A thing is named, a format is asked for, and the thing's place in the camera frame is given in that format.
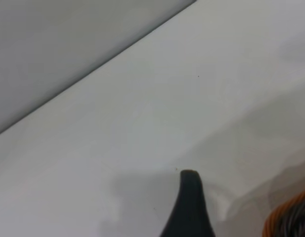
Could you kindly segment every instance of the orange cable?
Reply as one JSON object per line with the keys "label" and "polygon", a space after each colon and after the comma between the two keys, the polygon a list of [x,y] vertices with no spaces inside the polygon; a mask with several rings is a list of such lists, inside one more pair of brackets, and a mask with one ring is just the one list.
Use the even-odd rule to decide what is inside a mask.
{"label": "orange cable", "polygon": [[272,237],[274,235],[274,230],[276,227],[277,220],[287,211],[292,205],[301,202],[305,199],[305,191],[296,195],[287,202],[279,205],[271,214],[268,216],[265,221],[265,225],[262,231],[262,237]]}

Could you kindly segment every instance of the black object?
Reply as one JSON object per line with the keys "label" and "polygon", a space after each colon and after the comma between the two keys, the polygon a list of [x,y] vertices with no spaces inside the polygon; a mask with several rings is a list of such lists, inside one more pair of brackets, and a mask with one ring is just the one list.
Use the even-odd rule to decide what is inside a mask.
{"label": "black object", "polygon": [[161,237],[215,237],[199,174],[183,170],[180,177],[177,201]]}

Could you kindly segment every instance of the black rubber tip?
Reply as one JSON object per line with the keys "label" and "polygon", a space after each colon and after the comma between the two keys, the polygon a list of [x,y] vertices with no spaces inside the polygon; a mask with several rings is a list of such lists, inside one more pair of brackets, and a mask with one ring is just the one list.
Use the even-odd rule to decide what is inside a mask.
{"label": "black rubber tip", "polygon": [[196,171],[181,171],[177,201],[161,237],[215,237]]}

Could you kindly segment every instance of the white wall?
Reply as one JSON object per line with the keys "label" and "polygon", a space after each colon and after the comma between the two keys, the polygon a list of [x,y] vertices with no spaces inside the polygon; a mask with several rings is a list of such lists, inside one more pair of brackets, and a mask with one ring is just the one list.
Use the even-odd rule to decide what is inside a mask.
{"label": "white wall", "polygon": [[155,237],[179,172],[218,237],[305,188],[305,1],[199,0],[0,135],[0,237]]}
{"label": "white wall", "polygon": [[0,1],[0,132],[191,2]]}

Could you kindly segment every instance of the gray wall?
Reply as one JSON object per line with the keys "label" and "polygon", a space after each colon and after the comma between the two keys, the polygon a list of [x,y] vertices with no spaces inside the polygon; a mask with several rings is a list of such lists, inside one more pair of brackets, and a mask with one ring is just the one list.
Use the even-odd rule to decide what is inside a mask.
{"label": "gray wall", "polygon": [[192,0],[0,0],[0,132]]}

